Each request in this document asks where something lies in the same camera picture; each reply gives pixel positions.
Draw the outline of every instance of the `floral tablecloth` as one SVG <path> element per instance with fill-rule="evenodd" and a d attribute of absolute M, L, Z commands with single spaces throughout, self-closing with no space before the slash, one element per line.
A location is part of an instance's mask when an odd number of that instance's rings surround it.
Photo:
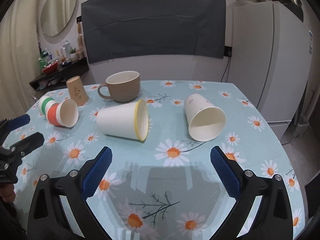
<path fill-rule="evenodd" d="M 87 203 L 114 240 L 209 239 L 235 203 L 210 162 L 210 150 L 216 145 L 257 176 L 282 175 L 291 202 L 294 236 L 303 229 L 303 201 L 289 159 L 266 121 L 235 85 L 142 81 L 135 100 L 143 99 L 148 105 L 149 134 L 144 142 L 98 131 L 98 111 L 119 103 L 100 98 L 97 87 L 85 87 L 90 99 L 79 107 L 79 120 L 73 128 L 50 125 L 35 104 L 27 112 L 30 123 L 11 132 L 4 142 L 8 148 L 36 131 L 45 138 L 41 148 L 23 158 L 17 172 L 15 205 L 25 229 L 41 174 L 65 176 L 108 146 L 113 152 L 112 164 Z M 226 113 L 227 124 L 214 140 L 200 143 L 188 135 L 184 99 L 193 93 L 203 95 Z M 67 89 L 47 95 L 57 102 L 69 98 Z M 66 198 L 61 198 L 71 227 L 82 235 Z M 240 235 L 248 232 L 260 200 L 256 198 Z"/>

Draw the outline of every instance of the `black shelf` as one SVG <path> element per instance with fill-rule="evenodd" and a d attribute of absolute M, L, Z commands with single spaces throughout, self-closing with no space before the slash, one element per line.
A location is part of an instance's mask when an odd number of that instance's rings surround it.
<path fill-rule="evenodd" d="M 52 77 L 61 77 L 64 78 L 66 81 L 74 76 L 82 76 L 84 73 L 89 71 L 89 66 L 87 63 L 87 58 L 79 59 L 76 61 L 73 61 L 70 65 L 61 68 L 58 67 L 58 69 L 48 75 L 46 74 L 40 74 L 37 76 L 34 80 L 32 80 L 29 84 L 35 91 L 46 91 L 53 88 L 59 88 L 66 86 L 66 82 L 59 82 L 55 85 L 47 86 L 44 89 L 39 89 L 40 85 L 39 82 L 41 80 L 52 78 Z"/>

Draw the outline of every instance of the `screw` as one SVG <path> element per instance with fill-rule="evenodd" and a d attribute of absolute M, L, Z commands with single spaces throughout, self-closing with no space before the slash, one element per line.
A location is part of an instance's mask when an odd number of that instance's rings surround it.
<path fill-rule="evenodd" d="M 40 177 L 40 179 L 42 180 L 42 181 L 44 181 L 44 180 L 46 180 L 47 179 L 47 175 L 46 174 L 43 174 L 41 177 Z"/>
<path fill-rule="evenodd" d="M 250 170 L 246 170 L 246 171 L 244 172 L 244 174 L 245 174 L 246 176 L 248 176 L 248 177 L 252 177 L 252 176 L 253 176 L 253 172 L 250 171 Z"/>
<path fill-rule="evenodd" d="M 279 174 L 275 175 L 276 180 L 281 181 L 282 177 Z"/>
<path fill-rule="evenodd" d="M 78 175 L 78 171 L 77 171 L 77 170 L 70 171 L 69 175 L 70 175 L 71 177 L 75 177 L 75 176 Z"/>

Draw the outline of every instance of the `white refrigerator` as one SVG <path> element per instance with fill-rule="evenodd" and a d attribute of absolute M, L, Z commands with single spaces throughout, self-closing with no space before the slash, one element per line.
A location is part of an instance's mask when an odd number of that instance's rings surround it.
<path fill-rule="evenodd" d="M 244 93 L 280 139 L 308 80 L 312 33 L 279 2 L 238 6 L 233 16 L 227 82 Z"/>

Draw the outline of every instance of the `yellow-rimmed paper cup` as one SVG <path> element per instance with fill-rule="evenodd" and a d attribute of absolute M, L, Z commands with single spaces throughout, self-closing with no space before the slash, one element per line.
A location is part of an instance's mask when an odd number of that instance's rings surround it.
<path fill-rule="evenodd" d="M 50 109 L 50 107 L 52 105 L 54 105 L 55 103 L 57 103 L 56 101 L 54 101 L 53 98 L 49 97 L 49 96 L 42 96 L 40 99 L 39 99 L 39 104 L 38 104 L 38 109 L 39 109 L 39 112 L 41 114 L 44 114 L 46 115 L 48 110 Z"/>
<path fill-rule="evenodd" d="M 196 141 L 205 142 L 216 138 L 226 125 L 223 110 L 199 94 L 184 101 L 189 135 Z"/>
<path fill-rule="evenodd" d="M 144 141 L 149 129 L 147 105 L 140 100 L 101 109 L 97 125 L 102 133 Z"/>
<path fill-rule="evenodd" d="M 79 118 L 77 103 L 72 99 L 54 104 L 46 114 L 49 123 L 57 126 L 73 127 Z"/>

